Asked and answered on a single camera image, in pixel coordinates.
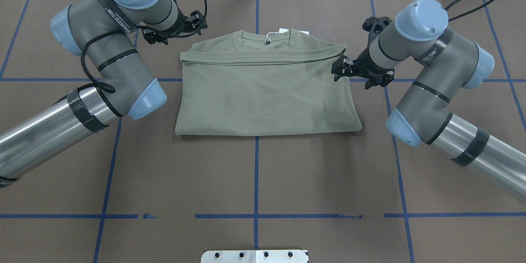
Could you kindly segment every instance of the white sticker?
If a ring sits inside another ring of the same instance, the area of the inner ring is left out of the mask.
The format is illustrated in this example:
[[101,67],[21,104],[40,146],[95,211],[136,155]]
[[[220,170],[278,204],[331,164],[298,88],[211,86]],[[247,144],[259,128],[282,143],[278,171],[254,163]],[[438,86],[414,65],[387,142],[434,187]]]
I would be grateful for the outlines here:
[[[279,29],[279,33],[280,33],[280,34],[281,34],[281,33],[288,32],[288,31],[289,31],[289,29],[283,29],[283,28],[280,28],[280,29]],[[300,31],[300,32],[305,33],[305,34],[307,34],[307,35],[309,34],[309,31]]]

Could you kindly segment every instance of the white metal bracket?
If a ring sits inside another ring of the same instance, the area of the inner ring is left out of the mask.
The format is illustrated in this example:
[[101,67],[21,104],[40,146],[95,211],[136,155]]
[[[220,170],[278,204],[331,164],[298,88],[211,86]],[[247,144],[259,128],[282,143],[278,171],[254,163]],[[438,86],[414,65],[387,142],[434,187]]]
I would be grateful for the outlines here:
[[306,250],[206,251],[201,263],[309,263]]

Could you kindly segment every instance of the folded t-shirt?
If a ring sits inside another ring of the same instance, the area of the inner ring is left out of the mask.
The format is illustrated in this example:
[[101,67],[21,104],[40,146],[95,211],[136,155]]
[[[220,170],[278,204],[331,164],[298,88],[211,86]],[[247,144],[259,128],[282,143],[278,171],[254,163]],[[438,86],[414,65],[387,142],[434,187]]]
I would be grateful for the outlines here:
[[361,123],[348,79],[331,66],[346,51],[294,29],[238,31],[181,53],[176,134],[268,136],[355,132]]

